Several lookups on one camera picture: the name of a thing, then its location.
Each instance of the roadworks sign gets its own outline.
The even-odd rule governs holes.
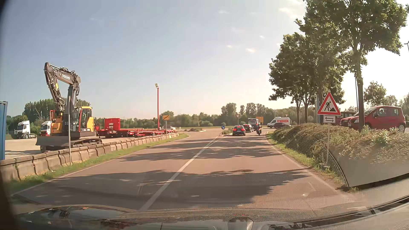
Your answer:
[[[333,115],[333,116],[341,115],[341,112],[339,111],[338,106],[335,103],[335,100],[332,97],[330,92],[325,97],[317,114],[318,115]]]

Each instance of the grass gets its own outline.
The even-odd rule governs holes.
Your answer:
[[[335,181],[338,184],[342,184],[342,179],[338,178],[334,172],[320,167],[320,165],[315,159],[307,157],[305,154],[299,153],[295,150],[289,149],[285,146],[285,144],[278,143],[272,138],[272,133],[266,134],[266,137],[272,145],[274,145],[279,150],[283,151],[284,153],[292,157],[298,163],[307,167],[314,168],[314,170],[319,172],[321,175],[330,178],[331,180]]]
[[[167,143],[167,142],[171,142],[171,141],[175,141],[175,140],[180,140],[180,139],[186,138],[188,136],[189,135],[187,135],[187,134],[181,133],[181,134],[179,134],[179,136],[177,136],[175,138],[161,140],[161,141],[148,143],[148,144],[142,144],[142,145],[138,145],[138,146],[133,146],[133,147],[128,148],[128,149],[114,151],[112,153],[108,153],[106,155],[102,155],[102,156],[99,156],[97,158],[92,158],[92,159],[86,160],[84,162],[73,163],[72,165],[68,165],[68,166],[58,168],[55,171],[47,171],[47,172],[45,172],[44,174],[41,174],[41,175],[28,176],[28,177],[24,178],[23,180],[10,181],[10,182],[7,183],[7,187],[9,188],[11,193],[18,192],[20,190],[23,190],[23,189],[32,187],[34,185],[43,183],[43,182],[45,182],[47,180],[51,180],[51,179],[57,178],[59,176],[65,175],[65,174],[75,172],[75,171],[78,171],[80,169],[88,168],[88,167],[93,166],[95,164],[103,163],[105,161],[118,158],[120,156],[128,155],[128,154],[134,153],[135,151],[138,151],[138,150],[151,148],[151,147],[153,147],[155,145],[158,145],[158,144],[163,144],[163,143]]]

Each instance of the truck cab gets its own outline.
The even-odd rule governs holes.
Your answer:
[[[17,124],[17,130],[14,131],[17,138],[28,139],[30,137],[30,121],[22,121]]]
[[[48,137],[51,134],[51,121],[43,122],[41,124],[41,136]]]

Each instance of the excavator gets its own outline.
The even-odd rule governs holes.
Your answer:
[[[37,137],[36,145],[40,146],[41,152],[65,149],[69,145],[79,147],[102,143],[102,139],[96,138],[96,122],[92,117],[92,108],[89,106],[75,107],[81,78],[75,71],[54,66],[48,62],[45,63],[44,73],[56,109],[49,112],[50,136]],[[61,96],[58,80],[69,85],[67,101]],[[70,122],[70,140],[68,140],[68,122]]]

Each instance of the concrete barrier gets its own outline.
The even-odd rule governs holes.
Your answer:
[[[95,146],[96,146],[98,156],[105,155],[105,149],[103,148],[103,144],[97,144]]]
[[[48,171],[48,163],[45,159],[47,155],[45,153],[36,154],[33,156],[34,170],[37,175],[41,175]]]
[[[97,146],[96,145],[88,146],[88,155],[90,156],[90,158],[97,158],[98,157]]]
[[[72,148],[71,149],[71,160],[73,163],[82,162],[81,155],[79,153],[79,148]]]
[[[179,134],[167,135],[169,138]],[[118,149],[127,149],[146,143],[163,140],[165,135],[150,136],[142,138],[131,138],[123,141],[94,144],[71,149],[73,163],[83,162],[90,158],[102,156]],[[41,175],[49,170],[56,170],[62,166],[70,165],[70,154],[68,149],[48,151],[32,156],[23,156],[16,159],[0,160],[0,170],[5,181],[22,180],[30,175]]]
[[[81,161],[86,161],[90,158],[88,153],[88,146],[79,147],[79,155],[81,156]]]
[[[22,156],[16,158],[16,166],[20,180],[26,178],[27,176],[36,174],[33,164],[33,156]]]
[[[0,170],[4,181],[9,182],[12,180],[19,180],[16,168],[16,160],[14,158],[0,160]]]

